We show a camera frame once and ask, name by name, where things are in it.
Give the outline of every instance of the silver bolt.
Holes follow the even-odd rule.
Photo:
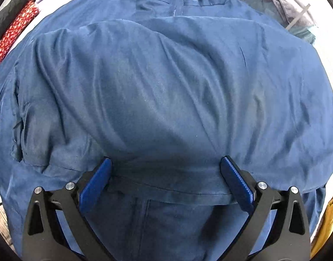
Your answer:
[[[37,186],[35,188],[35,193],[38,194],[38,193],[41,193],[42,192],[42,188],[40,186]]]
[[[74,182],[68,182],[65,187],[66,187],[66,189],[71,190],[75,187],[75,183]]]
[[[257,185],[260,189],[266,189],[267,188],[267,184],[265,182],[259,182]]]
[[[298,193],[298,188],[296,186],[292,186],[291,191],[296,194]]]

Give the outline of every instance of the blue jacket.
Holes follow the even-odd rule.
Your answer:
[[[113,175],[86,217],[118,260],[216,260],[247,217],[225,155],[297,186],[315,228],[332,89],[311,45],[241,1],[73,0],[0,64],[0,194],[19,254],[33,189],[106,156]]]

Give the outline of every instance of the red patterned fabric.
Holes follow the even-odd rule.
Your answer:
[[[35,0],[29,0],[0,40],[0,62],[5,58],[21,32],[38,14],[39,10],[35,5]]]

